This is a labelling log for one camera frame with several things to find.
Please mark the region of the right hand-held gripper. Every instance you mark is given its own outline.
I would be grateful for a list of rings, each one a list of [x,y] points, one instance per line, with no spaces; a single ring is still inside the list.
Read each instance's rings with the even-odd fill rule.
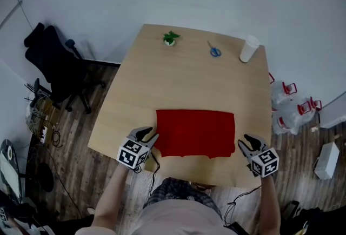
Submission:
[[[238,140],[237,144],[244,157],[248,160],[249,169],[255,177],[265,178],[276,172],[279,164],[276,150],[273,147],[268,149],[267,143],[260,136],[245,134],[244,138],[251,145],[251,148],[242,140]]]

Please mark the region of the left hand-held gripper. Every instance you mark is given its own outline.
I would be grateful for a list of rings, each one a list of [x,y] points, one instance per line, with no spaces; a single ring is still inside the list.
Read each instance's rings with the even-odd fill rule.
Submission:
[[[148,126],[133,129],[127,138],[122,141],[116,160],[136,173],[141,172],[141,165],[145,163],[151,153],[150,149],[153,148],[159,138],[159,134],[156,133],[149,140],[142,141],[152,129]]]

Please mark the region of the red t-shirt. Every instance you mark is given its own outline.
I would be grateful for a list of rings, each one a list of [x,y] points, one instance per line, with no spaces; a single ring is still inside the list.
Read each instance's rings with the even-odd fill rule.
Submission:
[[[162,157],[230,157],[235,152],[235,119],[232,113],[210,110],[157,110]]]

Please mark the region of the person's right forearm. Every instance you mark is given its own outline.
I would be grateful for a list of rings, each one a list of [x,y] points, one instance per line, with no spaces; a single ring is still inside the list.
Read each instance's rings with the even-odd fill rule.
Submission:
[[[280,235],[281,214],[272,176],[261,178],[260,235]]]

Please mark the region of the person's left forearm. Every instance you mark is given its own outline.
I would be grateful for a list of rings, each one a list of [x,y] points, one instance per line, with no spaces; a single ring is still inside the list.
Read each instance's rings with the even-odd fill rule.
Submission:
[[[123,198],[125,183],[129,169],[118,164],[106,189],[99,199],[94,220],[90,227],[92,235],[114,235],[121,201]]]

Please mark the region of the person's pale shirt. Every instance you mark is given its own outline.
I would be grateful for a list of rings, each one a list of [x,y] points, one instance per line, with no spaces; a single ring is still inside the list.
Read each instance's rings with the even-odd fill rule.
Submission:
[[[192,200],[169,199],[143,209],[127,235],[237,235],[211,208]]]

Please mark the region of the woven laundry basket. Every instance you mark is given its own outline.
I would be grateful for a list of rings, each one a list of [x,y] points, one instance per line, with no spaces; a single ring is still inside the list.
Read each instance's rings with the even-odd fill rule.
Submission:
[[[202,184],[202,183],[196,183],[196,182],[192,182],[191,185],[199,190],[211,190],[216,187],[215,185]]]

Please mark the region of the person's plaid shorts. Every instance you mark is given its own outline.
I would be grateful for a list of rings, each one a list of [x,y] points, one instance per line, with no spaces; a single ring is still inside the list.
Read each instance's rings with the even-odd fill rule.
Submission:
[[[188,181],[166,178],[150,195],[147,202],[143,205],[143,209],[164,200],[189,200],[199,202],[213,209],[220,217],[222,216],[219,208],[211,197],[193,188]]]

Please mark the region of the white cardboard box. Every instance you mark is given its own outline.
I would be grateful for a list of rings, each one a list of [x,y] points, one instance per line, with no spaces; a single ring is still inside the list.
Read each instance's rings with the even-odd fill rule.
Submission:
[[[340,151],[334,142],[322,146],[314,167],[314,173],[319,179],[327,180],[333,177],[339,153]]]

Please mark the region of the black bag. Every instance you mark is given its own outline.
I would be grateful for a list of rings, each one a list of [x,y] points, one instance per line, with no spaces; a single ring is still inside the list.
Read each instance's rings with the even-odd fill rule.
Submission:
[[[281,235],[346,235],[346,205],[332,211],[302,209],[298,201],[281,210]]]

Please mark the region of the white tumbler cup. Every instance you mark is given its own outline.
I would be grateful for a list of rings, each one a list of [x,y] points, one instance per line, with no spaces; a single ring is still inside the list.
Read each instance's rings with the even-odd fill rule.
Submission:
[[[243,63],[247,63],[248,61],[250,61],[251,57],[254,55],[259,46],[259,40],[256,37],[249,35],[246,38],[243,48],[241,50],[239,56],[240,61]]]

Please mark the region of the small potted green plant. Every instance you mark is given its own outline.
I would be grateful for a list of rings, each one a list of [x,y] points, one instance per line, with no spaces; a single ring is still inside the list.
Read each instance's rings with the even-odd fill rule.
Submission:
[[[168,33],[164,34],[163,42],[167,46],[173,46],[175,44],[177,38],[180,38],[180,35],[174,33],[173,31],[169,31]]]

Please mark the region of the black office chair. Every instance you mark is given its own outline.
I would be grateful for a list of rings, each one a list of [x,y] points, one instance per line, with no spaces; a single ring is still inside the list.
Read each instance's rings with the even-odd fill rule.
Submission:
[[[75,42],[69,39],[65,45],[58,38],[54,26],[45,27],[38,23],[31,34],[24,40],[26,59],[43,74],[50,84],[49,98],[55,107],[65,100],[65,109],[72,111],[72,104],[79,97],[85,113],[91,113],[83,91],[96,85],[105,87],[105,83],[96,77],[88,68],[85,60],[75,47]]]

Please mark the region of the black antenna router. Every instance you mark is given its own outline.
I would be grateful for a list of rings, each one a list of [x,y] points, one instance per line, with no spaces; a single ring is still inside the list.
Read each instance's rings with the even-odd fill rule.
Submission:
[[[39,83],[39,78],[37,78],[34,82],[34,85],[30,85],[29,83],[26,83],[24,85],[27,89],[29,89],[33,94],[34,94],[34,98],[33,100],[29,99],[30,101],[30,107],[34,108],[36,103],[38,102],[39,98],[40,98],[40,83]]]

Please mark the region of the blue handled scissors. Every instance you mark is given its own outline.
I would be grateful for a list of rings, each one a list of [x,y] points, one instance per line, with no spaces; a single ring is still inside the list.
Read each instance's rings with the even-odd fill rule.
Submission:
[[[222,55],[221,51],[218,48],[211,45],[211,43],[209,41],[207,41],[207,43],[208,43],[208,46],[210,47],[210,54],[213,57],[220,57]]]

